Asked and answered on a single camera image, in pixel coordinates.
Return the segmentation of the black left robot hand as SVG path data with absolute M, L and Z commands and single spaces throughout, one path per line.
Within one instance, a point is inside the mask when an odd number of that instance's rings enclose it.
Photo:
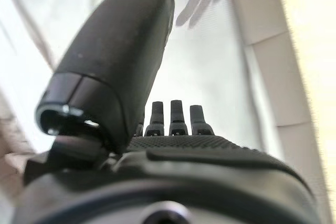
M 214 134 L 200 105 L 144 107 L 174 0 L 104 0 L 37 106 L 49 151 L 27 161 L 13 223 L 319 223 L 307 183 L 276 158 Z

